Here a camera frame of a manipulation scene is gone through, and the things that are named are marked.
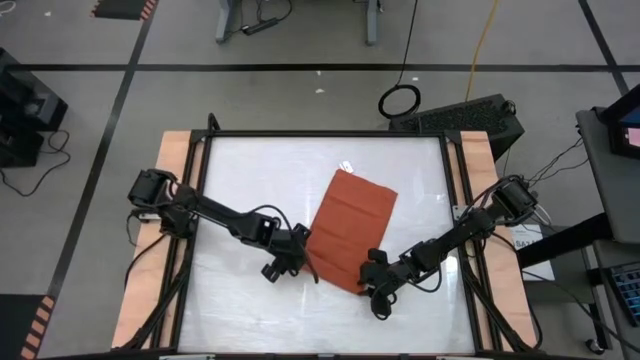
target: orange striped tape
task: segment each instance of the orange striped tape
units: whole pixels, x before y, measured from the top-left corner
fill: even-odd
[[[20,352],[22,359],[35,359],[38,355],[38,350],[40,350],[40,345],[42,344],[44,333],[47,330],[54,305],[55,300],[52,297],[45,296],[42,298],[38,310],[36,310],[35,319],[31,322],[31,329],[24,340],[24,345]]]

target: white table surface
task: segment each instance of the white table surface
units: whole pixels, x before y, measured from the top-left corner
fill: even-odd
[[[310,227],[340,163],[398,193],[381,249],[389,261],[452,226],[442,155],[435,138],[237,138],[213,141],[205,195],[236,211],[272,204],[292,226]],[[472,353],[462,279],[453,251],[440,290],[401,288],[386,321],[369,299],[310,274],[261,274],[273,257],[201,221],[187,293],[181,352]],[[437,275],[422,283],[433,287]]]

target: table leg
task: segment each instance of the table leg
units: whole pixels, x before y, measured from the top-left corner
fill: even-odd
[[[218,26],[216,28],[216,42],[222,44],[227,40],[227,30],[231,24],[231,14],[234,0],[219,0],[220,15],[218,16]]]
[[[600,322],[604,322],[603,320],[603,316],[602,316],[602,311],[601,311],[602,307],[599,306],[599,304],[589,304],[589,312],[591,313],[591,315],[598,321]],[[611,336],[609,335],[609,333],[605,332],[602,327],[598,324],[596,324],[595,322],[593,323],[593,328],[596,331],[596,341],[598,342],[598,345],[602,348],[602,349],[611,349]]]
[[[582,249],[595,240],[611,238],[613,233],[609,219],[605,213],[602,213],[518,250],[518,260],[520,267],[524,269],[570,251]]]
[[[367,45],[378,42],[378,0],[367,0]]]

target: folded cloth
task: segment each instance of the folded cloth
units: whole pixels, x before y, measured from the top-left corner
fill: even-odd
[[[345,171],[336,171],[322,199],[307,241],[318,276],[358,294],[360,265],[377,248],[398,194]]]

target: small white tag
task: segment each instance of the small white tag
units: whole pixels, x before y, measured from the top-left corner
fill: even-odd
[[[353,167],[351,166],[351,163],[346,160],[340,163],[340,169],[348,172],[349,174],[353,174]]]

